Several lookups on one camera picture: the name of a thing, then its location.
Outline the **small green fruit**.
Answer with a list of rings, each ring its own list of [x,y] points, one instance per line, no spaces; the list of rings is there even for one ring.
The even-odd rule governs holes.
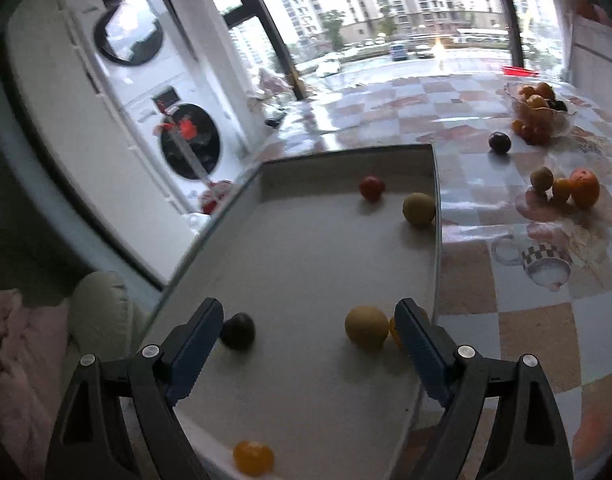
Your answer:
[[[554,176],[550,168],[541,166],[530,172],[531,187],[540,194],[548,192],[554,183]]]

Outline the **lower washing machine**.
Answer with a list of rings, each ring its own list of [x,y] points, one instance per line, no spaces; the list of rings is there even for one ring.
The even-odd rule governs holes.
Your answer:
[[[246,148],[225,110],[189,75],[157,84],[124,112],[184,211],[200,212],[210,182],[233,181],[244,169]]]

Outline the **red tomato-like fruit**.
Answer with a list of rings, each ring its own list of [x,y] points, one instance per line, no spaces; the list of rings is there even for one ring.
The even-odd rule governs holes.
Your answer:
[[[365,177],[359,184],[361,196],[370,203],[378,202],[385,192],[385,188],[385,182],[375,176]]]

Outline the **dark purple plum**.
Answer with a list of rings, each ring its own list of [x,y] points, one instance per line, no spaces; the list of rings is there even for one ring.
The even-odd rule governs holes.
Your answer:
[[[219,338],[230,350],[248,351],[256,338],[256,327],[253,319],[244,312],[236,313],[222,324]]]

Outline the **grey shallow tray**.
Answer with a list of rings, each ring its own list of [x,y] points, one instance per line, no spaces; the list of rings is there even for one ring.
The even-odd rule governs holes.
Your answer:
[[[368,176],[386,185],[376,203],[359,191]],[[420,381],[394,342],[363,351],[344,324],[359,306],[392,315],[411,298],[434,307],[441,238],[403,218],[413,192],[437,192],[426,144],[274,160],[249,172],[195,240],[146,342],[162,342],[209,297],[256,327],[251,350],[216,344],[175,408],[210,477],[237,477],[232,450],[242,441],[271,448],[277,479],[394,474]]]

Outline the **large orange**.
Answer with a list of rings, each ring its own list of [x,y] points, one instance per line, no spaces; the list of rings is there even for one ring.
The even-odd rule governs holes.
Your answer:
[[[590,169],[577,168],[569,177],[570,195],[580,209],[592,208],[601,193],[598,177]]]

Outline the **upper dryer machine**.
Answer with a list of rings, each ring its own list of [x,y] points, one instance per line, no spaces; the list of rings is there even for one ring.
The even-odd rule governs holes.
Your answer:
[[[115,99],[127,105],[187,69],[161,0],[65,0]]]

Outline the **small yellow-orange fruit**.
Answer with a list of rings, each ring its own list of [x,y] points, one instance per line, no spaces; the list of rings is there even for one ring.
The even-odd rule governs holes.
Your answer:
[[[250,477],[269,474],[274,468],[274,452],[260,442],[239,442],[232,450],[232,457],[236,469]]]

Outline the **dark plum on table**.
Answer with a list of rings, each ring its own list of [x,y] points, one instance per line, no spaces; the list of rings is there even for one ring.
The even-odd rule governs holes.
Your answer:
[[[500,131],[492,132],[488,139],[490,150],[497,155],[506,155],[512,147],[511,138]]]

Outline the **clear glass fruit bowl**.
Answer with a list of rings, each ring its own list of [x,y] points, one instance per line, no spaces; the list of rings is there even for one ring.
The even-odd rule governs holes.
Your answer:
[[[511,129],[528,145],[548,145],[574,128],[576,112],[565,100],[557,99],[546,82],[507,82],[503,92],[512,112]]]

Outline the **small orange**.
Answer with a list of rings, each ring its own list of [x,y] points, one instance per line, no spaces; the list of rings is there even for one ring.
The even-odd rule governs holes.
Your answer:
[[[400,336],[398,334],[398,330],[397,330],[397,327],[396,327],[396,322],[395,322],[395,318],[394,317],[392,317],[389,320],[388,327],[389,327],[389,333],[391,334],[391,338],[393,338],[393,341],[394,341],[395,345],[397,346],[397,348],[399,350],[403,351],[403,344],[402,344],[401,338],[400,338]]]
[[[569,180],[566,178],[556,179],[551,188],[552,200],[556,204],[563,204],[568,201],[571,196],[571,187]]]

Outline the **red flat dish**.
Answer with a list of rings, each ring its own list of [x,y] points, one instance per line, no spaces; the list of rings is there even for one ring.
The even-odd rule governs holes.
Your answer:
[[[501,67],[502,74],[509,77],[538,77],[537,70],[528,70],[528,68],[504,65]]]

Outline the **pink cloth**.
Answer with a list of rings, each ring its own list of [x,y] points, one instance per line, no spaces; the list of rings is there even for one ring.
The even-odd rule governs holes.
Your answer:
[[[44,478],[62,402],[68,302],[26,307],[0,290],[0,442],[29,479]]]

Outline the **tan round pear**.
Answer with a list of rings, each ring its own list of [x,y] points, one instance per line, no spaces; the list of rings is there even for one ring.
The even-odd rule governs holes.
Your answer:
[[[348,339],[365,351],[381,350],[389,334],[387,316],[372,306],[359,306],[350,310],[344,327]]]

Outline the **green-yellow round fruit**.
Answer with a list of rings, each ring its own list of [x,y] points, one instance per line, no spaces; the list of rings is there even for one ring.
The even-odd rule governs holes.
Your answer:
[[[402,214],[411,226],[428,226],[435,219],[435,200],[425,193],[412,193],[403,200]]]

